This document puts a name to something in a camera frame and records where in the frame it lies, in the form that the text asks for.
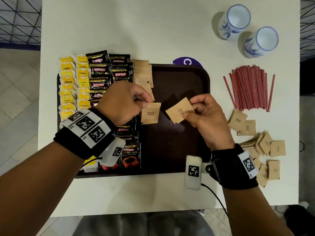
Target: hand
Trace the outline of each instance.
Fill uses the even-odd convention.
[[[120,126],[129,122],[152,102],[152,97],[143,87],[122,80],[108,88],[95,108],[115,126]]]
[[[197,95],[190,100],[196,113],[184,113],[183,118],[197,127],[207,146],[212,150],[234,148],[227,120],[220,105],[208,93]]]

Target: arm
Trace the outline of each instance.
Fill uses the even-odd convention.
[[[114,83],[97,105],[116,126],[152,102],[138,85]],[[84,160],[52,142],[0,177],[1,235],[36,235],[80,170]]]
[[[183,117],[197,127],[207,146],[212,150],[234,148],[234,140],[225,115],[210,94],[190,99],[196,113],[184,113]],[[248,190],[223,188],[229,213],[232,235],[292,235],[272,210],[259,187]]]

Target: purple sticker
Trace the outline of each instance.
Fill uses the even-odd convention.
[[[179,58],[173,60],[173,64],[192,65],[192,66],[199,67],[199,68],[203,69],[202,65],[198,61],[196,61],[195,59],[190,58],[190,57],[179,57]]]

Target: ceramic cup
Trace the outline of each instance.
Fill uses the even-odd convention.
[[[264,26],[245,41],[244,53],[249,58],[264,56],[266,53],[274,50],[279,43],[277,31],[270,27]]]
[[[249,25],[250,18],[250,11],[247,7],[241,4],[231,6],[219,22],[219,35],[224,39],[238,36]]]

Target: tabletop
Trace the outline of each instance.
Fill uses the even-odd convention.
[[[272,26],[278,47],[266,56],[247,59],[241,40],[219,39],[217,18],[230,6],[251,11],[247,31]],[[263,194],[270,205],[298,202],[299,175],[299,17],[300,0],[43,0],[38,149],[57,131],[56,75],[59,57],[107,49],[132,59],[172,63],[188,56],[201,63],[211,81],[211,94],[228,119],[233,105],[223,76],[242,65],[258,65],[276,75],[271,112],[245,111],[257,131],[268,130],[285,140],[281,179],[269,182]],[[238,137],[236,142],[249,139]],[[221,186],[209,175],[202,182],[224,203]],[[97,215],[167,210],[221,208],[206,188],[186,189],[184,173],[74,179],[52,216]]]

